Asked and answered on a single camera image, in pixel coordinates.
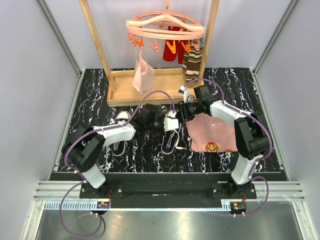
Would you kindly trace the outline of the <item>pink round clip hanger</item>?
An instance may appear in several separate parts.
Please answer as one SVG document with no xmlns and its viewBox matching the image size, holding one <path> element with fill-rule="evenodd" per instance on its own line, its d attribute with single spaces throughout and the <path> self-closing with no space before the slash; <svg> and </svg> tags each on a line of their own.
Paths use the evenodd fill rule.
<svg viewBox="0 0 320 240">
<path fill-rule="evenodd" d="M 204 37 L 203 25 L 192 17 L 169 11 L 169 7 L 167 0 L 164 11 L 140 13 L 126 21 L 127 38 L 133 46 L 143 48 L 144 38 L 175 42 Z"/>
</svg>

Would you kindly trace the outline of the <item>black sneaker with white laces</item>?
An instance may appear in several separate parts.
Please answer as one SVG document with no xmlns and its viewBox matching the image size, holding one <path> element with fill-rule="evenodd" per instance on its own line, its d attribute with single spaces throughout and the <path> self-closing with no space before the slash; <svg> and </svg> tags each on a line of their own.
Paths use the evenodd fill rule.
<svg viewBox="0 0 320 240">
<path fill-rule="evenodd" d="M 160 149 L 161 149 L 161 152 L 164 155 L 172 154 L 175 149 L 176 150 L 184 150 L 184 149 L 186 149 L 185 147 L 178 146 L 178 143 L 180 141 L 181 127 L 182 127 L 182 124 L 179 123 L 179 128 L 178 129 L 171 130 L 171 133 L 169 134 L 168 141 L 167 141 L 165 147 L 163 147 L 165 141 L 162 140 Z"/>
</svg>

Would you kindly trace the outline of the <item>red sock pair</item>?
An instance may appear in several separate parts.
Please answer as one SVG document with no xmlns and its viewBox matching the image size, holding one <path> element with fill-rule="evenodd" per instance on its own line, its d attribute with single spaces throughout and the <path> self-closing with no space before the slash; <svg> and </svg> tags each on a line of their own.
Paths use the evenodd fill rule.
<svg viewBox="0 0 320 240">
<path fill-rule="evenodd" d="M 186 41 L 185 40 L 171 40 L 165 41 L 163 60 L 166 62 L 173 62 L 177 59 L 178 64 L 183 63 Z"/>
</svg>

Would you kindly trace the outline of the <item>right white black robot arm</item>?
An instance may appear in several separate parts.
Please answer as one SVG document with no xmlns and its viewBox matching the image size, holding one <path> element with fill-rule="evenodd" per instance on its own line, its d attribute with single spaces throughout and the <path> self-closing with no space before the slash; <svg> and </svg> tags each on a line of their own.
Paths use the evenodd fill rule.
<svg viewBox="0 0 320 240">
<path fill-rule="evenodd" d="M 244 184 L 252 180 L 254 168 L 259 161 L 269 157 L 273 150 L 273 140 L 262 113 L 241 110 L 228 104 L 224 99 L 215 100 L 206 85 L 195 88 L 199 93 L 197 99 L 188 101 L 191 92 L 185 85 L 181 86 L 178 93 L 183 96 L 183 101 L 178 103 L 177 114 L 182 122 L 190 123 L 198 114 L 205 114 L 229 124 L 234 130 L 234 140 L 239 153 L 236 166 L 231 172 L 233 182 L 227 185 L 228 195 L 239 198 L 245 192 Z"/>
</svg>

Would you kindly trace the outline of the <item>right small connector box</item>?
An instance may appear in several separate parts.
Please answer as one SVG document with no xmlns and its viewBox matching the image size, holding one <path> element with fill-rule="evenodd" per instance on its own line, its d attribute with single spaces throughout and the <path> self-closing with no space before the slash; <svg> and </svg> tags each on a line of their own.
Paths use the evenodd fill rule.
<svg viewBox="0 0 320 240">
<path fill-rule="evenodd" d="M 230 209 L 232 214 L 242 214 L 247 211 L 247 203 L 245 201 L 241 202 L 232 202 L 230 204 Z"/>
</svg>

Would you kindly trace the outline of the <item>small connector box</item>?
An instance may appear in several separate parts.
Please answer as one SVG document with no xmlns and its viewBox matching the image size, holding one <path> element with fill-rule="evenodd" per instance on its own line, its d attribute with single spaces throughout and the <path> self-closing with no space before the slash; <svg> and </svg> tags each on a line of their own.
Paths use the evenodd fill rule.
<svg viewBox="0 0 320 240">
<path fill-rule="evenodd" d="M 98 201 L 96 204 L 97 209 L 109 209 L 111 206 L 110 201 Z"/>
<path fill-rule="evenodd" d="M 232 214 L 242 214 L 247 211 L 247 203 L 245 201 L 241 202 L 232 202 L 230 204 L 230 209 Z"/>
</svg>

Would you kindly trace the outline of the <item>brown striped sock pair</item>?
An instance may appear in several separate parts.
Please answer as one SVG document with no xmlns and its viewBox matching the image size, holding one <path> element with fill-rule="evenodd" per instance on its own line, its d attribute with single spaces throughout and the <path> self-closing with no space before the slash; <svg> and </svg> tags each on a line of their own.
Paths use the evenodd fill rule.
<svg viewBox="0 0 320 240">
<path fill-rule="evenodd" d="M 199 76 L 202 55 L 203 55 L 203 39 L 194 39 L 190 41 L 187 47 L 190 51 L 184 51 L 182 59 L 182 72 L 185 75 L 186 82 L 197 79 Z"/>
</svg>

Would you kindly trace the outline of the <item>pink mario t-shirt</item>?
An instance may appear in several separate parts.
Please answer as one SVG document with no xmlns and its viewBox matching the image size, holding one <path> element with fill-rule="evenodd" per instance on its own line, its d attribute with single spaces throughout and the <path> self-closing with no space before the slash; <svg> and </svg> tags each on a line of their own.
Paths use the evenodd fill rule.
<svg viewBox="0 0 320 240">
<path fill-rule="evenodd" d="M 187 121 L 191 150 L 198 153 L 237 152 L 235 129 L 227 122 L 201 113 Z"/>
</svg>

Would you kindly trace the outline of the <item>wooden drying rack frame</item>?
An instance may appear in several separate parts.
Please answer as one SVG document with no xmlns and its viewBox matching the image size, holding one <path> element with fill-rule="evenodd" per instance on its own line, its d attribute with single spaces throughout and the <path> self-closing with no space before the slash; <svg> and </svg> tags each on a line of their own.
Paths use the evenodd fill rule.
<svg viewBox="0 0 320 240">
<path fill-rule="evenodd" d="M 135 71 L 111 70 L 89 3 L 86 0 L 81 0 L 79 3 L 109 83 L 107 91 L 108 105 L 110 107 L 137 106 L 140 101 L 147 96 L 147 93 L 140 94 L 133 87 L 132 81 Z M 198 85 L 200 86 L 204 84 L 202 77 L 204 75 L 204 70 L 207 63 L 218 7 L 219 1 L 213 0 L 211 2 L 208 23 L 205 27 L 205 33 L 203 37 L 204 46 L 198 75 L 200 79 L 197 81 Z M 169 104 L 170 102 L 177 103 L 183 100 L 183 96 L 178 94 L 180 87 L 186 83 L 186 80 L 183 77 L 184 73 L 181 68 L 160 68 L 155 69 L 154 73 L 154 84 L 150 92 L 156 96 L 148 99 L 148 103 Z"/>
</svg>

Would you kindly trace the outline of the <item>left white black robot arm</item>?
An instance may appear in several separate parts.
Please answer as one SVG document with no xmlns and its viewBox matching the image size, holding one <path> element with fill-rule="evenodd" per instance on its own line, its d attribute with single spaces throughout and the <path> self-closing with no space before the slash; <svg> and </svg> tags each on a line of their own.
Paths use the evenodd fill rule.
<svg viewBox="0 0 320 240">
<path fill-rule="evenodd" d="M 102 149 L 112 146 L 117 151 L 140 131 L 163 131 L 165 119 L 165 114 L 155 105 L 146 104 L 138 106 L 133 113 L 120 111 L 114 123 L 107 126 L 89 127 L 81 124 L 61 149 L 64 163 L 91 186 L 90 192 L 95 197 L 103 198 L 108 193 L 107 180 L 97 164 Z"/>
</svg>

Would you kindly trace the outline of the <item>left small connector box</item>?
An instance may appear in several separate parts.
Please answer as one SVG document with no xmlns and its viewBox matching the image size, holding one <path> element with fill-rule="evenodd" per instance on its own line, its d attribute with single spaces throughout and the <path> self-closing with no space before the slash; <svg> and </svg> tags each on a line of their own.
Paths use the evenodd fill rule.
<svg viewBox="0 0 320 240">
<path fill-rule="evenodd" d="M 98 201 L 96 204 L 97 209 L 109 209 L 111 206 L 110 201 Z"/>
</svg>

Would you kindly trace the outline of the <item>pink bra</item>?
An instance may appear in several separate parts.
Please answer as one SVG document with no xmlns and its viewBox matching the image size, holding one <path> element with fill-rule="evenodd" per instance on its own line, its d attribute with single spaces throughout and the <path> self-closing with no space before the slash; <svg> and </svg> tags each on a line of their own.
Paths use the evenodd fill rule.
<svg viewBox="0 0 320 240">
<path fill-rule="evenodd" d="M 143 48 L 135 48 L 133 87 L 140 93 L 149 93 L 155 81 L 155 70 L 149 65 Z"/>
</svg>

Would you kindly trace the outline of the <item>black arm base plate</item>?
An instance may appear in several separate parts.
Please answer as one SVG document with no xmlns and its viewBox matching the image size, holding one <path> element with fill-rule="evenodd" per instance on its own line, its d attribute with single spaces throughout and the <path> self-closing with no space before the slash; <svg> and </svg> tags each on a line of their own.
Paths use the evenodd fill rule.
<svg viewBox="0 0 320 240">
<path fill-rule="evenodd" d="M 81 199 L 111 198 L 113 209 L 221 208 L 222 200 L 256 200 L 253 183 L 236 186 L 230 173 L 106 173 L 99 190 L 85 183 Z"/>
</svg>

